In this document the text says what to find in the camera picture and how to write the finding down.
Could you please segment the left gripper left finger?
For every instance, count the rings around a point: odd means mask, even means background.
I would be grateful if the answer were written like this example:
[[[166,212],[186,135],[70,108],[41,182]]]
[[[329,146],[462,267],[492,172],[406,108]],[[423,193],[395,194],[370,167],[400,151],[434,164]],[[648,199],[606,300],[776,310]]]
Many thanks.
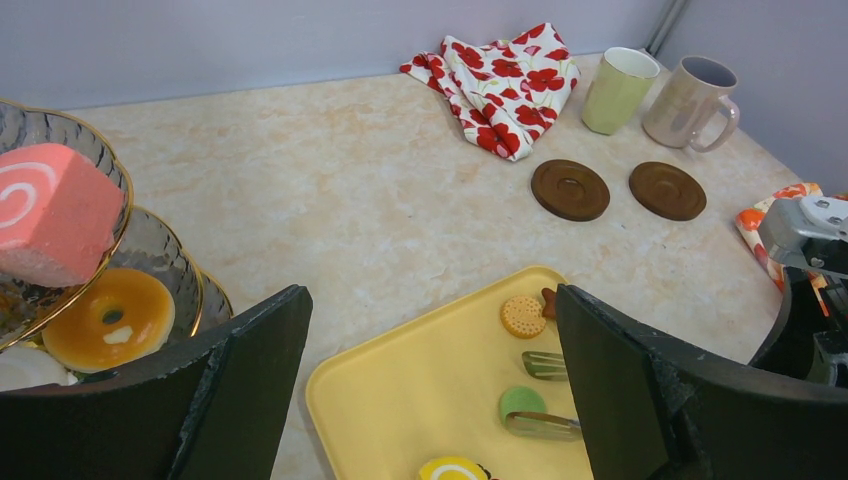
[[[89,380],[3,393],[2,477],[268,478],[312,310],[292,285]]]

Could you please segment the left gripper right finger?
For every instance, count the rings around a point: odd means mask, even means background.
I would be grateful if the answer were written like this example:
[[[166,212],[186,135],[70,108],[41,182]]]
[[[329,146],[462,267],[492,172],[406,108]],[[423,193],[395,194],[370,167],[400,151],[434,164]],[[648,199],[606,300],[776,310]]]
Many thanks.
[[[847,392],[711,353],[575,285],[560,344],[597,479],[843,479]]]

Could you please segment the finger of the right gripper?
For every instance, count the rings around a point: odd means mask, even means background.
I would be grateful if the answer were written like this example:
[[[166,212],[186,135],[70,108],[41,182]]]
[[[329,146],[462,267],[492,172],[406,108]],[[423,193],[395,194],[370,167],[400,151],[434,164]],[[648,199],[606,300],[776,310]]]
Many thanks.
[[[822,331],[822,309],[806,271],[785,268],[784,273],[778,315],[748,365],[804,380],[813,363],[813,335]]]

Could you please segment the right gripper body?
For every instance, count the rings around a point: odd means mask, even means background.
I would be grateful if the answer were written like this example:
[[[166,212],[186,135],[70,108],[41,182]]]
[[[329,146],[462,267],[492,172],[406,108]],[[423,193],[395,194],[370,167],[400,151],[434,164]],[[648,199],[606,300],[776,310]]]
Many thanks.
[[[847,387],[847,280],[807,272],[817,301],[821,326],[811,336],[808,381],[837,388]]]

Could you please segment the metal serving tongs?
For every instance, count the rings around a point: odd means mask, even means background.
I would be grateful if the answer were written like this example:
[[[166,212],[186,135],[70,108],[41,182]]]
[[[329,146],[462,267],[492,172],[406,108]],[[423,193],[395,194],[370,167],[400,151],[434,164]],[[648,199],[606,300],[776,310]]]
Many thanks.
[[[521,364],[530,379],[542,383],[566,386],[568,373],[561,353],[526,350],[520,354]],[[502,426],[512,435],[574,442],[583,438],[579,419],[575,413],[561,413],[554,406],[556,400],[547,390],[526,386],[536,390],[545,400],[547,413],[512,412],[507,416],[507,426]]]

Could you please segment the orange glazed donut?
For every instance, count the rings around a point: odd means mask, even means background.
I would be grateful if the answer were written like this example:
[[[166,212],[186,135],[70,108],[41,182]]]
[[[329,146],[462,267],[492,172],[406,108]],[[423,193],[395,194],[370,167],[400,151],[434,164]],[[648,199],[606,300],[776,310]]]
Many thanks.
[[[159,350],[175,321],[175,302],[155,277],[105,271],[42,331],[50,355],[71,370],[96,373]]]

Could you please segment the green macaron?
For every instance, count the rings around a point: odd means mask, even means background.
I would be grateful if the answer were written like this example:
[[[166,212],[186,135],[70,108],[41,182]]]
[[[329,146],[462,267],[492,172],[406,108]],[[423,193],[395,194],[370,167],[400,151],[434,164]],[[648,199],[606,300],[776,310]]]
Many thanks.
[[[534,389],[515,386],[506,389],[500,396],[498,412],[501,424],[507,426],[507,416],[512,412],[547,413],[543,397]]]

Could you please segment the three-tier glass dessert stand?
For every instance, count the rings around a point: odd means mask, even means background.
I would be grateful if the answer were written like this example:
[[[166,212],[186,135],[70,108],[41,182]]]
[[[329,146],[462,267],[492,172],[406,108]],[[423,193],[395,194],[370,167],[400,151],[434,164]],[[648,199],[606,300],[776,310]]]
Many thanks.
[[[175,320],[164,345],[171,347],[217,327],[233,315],[220,283],[201,269],[173,229],[134,203],[131,177],[106,138],[94,127],[67,113],[1,102],[1,150],[42,144],[64,144],[91,160],[123,193],[113,227],[114,245],[104,253],[99,272],[130,268],[159,280],[172,295]],[[42,331],[58,314],[77,303],[91,285],[48,288],[8,274],[1,276],[1,347],[42,349]]]

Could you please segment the white cream cupcake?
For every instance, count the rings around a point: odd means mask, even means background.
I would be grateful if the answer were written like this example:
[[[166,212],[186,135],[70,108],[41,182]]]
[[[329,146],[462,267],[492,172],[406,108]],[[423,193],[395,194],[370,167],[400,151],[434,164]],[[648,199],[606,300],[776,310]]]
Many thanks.
[[[73,385],[78,379],[48,353],[13,346],[1,353],[1,391],[42,385]]]

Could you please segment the pink swirl roll cake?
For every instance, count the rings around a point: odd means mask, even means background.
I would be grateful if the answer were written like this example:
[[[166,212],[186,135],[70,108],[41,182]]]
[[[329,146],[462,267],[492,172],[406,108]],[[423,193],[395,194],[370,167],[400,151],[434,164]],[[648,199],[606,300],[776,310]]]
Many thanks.
[[[113,246],[124,194],[84,155],[44,143],[1,155],[1,272],[44,287],[86,283]]]

